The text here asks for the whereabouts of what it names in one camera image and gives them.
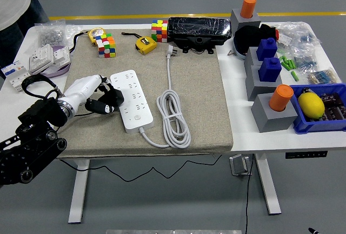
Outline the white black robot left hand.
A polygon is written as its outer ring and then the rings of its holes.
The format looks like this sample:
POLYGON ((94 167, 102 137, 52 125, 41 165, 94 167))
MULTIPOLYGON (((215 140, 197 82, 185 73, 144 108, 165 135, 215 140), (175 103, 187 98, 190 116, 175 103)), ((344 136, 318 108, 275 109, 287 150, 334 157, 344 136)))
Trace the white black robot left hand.
POLYGON ((78 79, 65 91, 58 104, 70 119, 81 105, 94 113, 106 115, 119 111, 124 102, 121 91, 115 89, 106 77, 93 75, 78 79))

